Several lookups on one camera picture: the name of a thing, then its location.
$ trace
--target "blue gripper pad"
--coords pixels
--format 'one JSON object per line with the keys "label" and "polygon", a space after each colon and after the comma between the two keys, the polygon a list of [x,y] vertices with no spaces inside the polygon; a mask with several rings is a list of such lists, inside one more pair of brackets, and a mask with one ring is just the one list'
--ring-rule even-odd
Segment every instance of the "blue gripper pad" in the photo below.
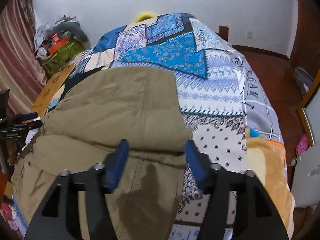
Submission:
{"label": "blue gripper pad", "polygon": [[209,173],[211,161],[207,154],[198,152],[193,140],[187,141],[184,152],[197,187],[205,194],[210,185]]}
{"label": "blue gripper pad", "polygon": [[103,187],[109,189],[112,193],[119,185],[125,163],[129,155],[129,143],[122,139],[117,150],[110,153],[103,162],[105,164],[105,181]]}

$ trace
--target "metal screw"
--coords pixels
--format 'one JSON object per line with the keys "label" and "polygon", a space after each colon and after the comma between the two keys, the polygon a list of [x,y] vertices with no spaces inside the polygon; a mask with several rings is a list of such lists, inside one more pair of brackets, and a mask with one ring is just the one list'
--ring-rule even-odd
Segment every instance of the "metal screw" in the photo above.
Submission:
{"label": "metal screw", "polygon": [[102,170],[105,167],[105,165],[103,163],[96,163],[93,168],[95,170]]}
{"label": "metal screw", "polygon": [[70,172],[68,170],[63,170],[59,172],[59,176],[61,177],[66,177],[70,174]]}
{"label": "metal screw", "polygon": [[213,170],[221,170],[221,165],[219,163],[212,163],[210,167]]}
{"label": "metal screw", "polygon": [[256,174],[255,174],[254,171],[252,171],[252,170],[247,170],[247,171],[245,172],[245,174],[246,174],[247,176],[249,176],[249,177],[255,177],[255,176],[256,176]]}

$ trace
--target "wooden floor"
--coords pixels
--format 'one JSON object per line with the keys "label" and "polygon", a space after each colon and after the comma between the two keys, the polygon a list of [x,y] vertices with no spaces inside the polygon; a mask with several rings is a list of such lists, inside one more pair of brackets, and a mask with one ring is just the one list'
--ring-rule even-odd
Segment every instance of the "wooden floor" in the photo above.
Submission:
{"label": "wooden floor", "polygon": [[[277,57],[252,52],[242,53],[259,78],[271,105],[277,113],[286,149],[288,184],[291,187],[294,169],[290,166],[290,162],[295,158],[295,147],[303,135],[303,129],[296,114],[302,96],[298,86],[294,83],[292,67],[284,59]],[[310,216],[310,208],[295,208],[292,239],[304,227]]]}

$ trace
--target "curtain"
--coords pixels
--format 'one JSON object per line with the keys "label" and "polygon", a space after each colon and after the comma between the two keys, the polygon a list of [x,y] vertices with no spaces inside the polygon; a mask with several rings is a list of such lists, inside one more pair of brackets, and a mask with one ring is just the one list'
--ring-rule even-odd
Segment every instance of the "curtain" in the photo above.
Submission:
{"label": "curtain", "polygon": [[10,0],[0,15],[0,90],[10,89],[9,113],[28,113],[47,80],[34,34],[32,0]]}

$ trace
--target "pink shoe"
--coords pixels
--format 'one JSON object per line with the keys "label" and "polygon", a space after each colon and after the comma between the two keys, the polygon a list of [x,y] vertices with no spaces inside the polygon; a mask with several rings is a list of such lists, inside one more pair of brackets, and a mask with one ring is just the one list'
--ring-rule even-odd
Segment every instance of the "pink shoe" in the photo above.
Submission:
{"label": "pink shoe", "polygon": [[297,147],[296,147],[296,155],[299,157],[308,149],[308,139],[307,136],[304,134],[302,135]]}

